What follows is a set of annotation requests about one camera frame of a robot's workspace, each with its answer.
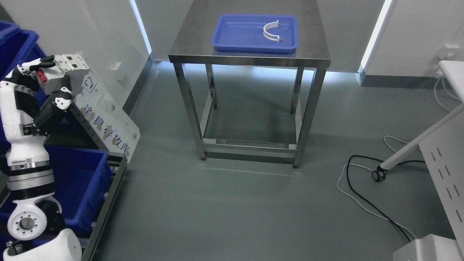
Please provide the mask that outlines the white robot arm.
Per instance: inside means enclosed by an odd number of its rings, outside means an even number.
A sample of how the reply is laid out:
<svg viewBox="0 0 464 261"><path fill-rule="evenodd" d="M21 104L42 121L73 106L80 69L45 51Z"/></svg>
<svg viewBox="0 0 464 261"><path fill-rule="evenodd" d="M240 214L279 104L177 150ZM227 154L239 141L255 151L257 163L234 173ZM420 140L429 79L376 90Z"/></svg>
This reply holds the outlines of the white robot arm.
<svg viewBox="0 0 464 261"><path fill-rule="evenodd" d="M9 160L1 155L1 171L15 209L7 221L11 236L3 252L5 261L79 261L80 242L65 225L62 207L54 198L53 168L49 160Z"/></svg>

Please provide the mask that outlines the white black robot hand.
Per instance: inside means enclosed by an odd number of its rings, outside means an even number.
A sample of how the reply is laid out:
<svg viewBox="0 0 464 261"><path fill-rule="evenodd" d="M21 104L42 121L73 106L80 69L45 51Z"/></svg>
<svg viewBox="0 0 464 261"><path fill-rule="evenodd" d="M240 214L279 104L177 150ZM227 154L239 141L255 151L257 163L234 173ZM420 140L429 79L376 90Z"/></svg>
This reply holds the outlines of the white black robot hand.
<svg viewBox="0 0 464 261"><path fill-rule="evenodd" d="M1 123L6 140L17 144L43 144L62 121L73 102L69 76L62 87L46 95L36 70L55 66L54 55L18 64L1 80Z"/></svg>

